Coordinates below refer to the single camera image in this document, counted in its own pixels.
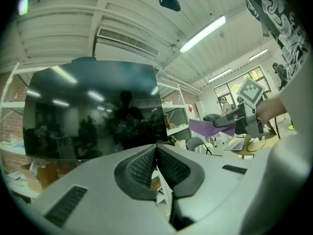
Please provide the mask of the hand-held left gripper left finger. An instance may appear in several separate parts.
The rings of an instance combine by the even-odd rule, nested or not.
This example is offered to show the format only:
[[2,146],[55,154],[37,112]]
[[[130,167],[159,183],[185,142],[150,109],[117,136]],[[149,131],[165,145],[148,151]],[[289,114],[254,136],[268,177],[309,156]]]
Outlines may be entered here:
[[51,184],[30,207],[48,235],[173,235],[150,188],[156,146],[89,160]]

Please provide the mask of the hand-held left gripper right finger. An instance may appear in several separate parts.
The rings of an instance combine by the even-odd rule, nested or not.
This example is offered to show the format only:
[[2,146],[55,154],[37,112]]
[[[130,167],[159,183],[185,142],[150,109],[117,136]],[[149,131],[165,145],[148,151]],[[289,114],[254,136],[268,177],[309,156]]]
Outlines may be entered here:
[[168,221],[158,235],[240,235],[250,191],[250,161],[157,146],[157,167],[171,189]]

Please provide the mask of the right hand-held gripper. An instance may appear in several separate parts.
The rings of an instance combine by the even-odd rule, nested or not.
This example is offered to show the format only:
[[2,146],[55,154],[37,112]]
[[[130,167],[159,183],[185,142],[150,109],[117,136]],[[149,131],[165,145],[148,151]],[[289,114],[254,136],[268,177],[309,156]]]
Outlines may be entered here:
[[265,88],[251,78],[246,78],[237,91],[239,98],[243,100],[236,112],[230,112],[213,124],[217,128],[236,127],[237,135],[248,134],[252,138],[261,138],[265,135],[262,122],[256,116],[256,106],[260,101]]

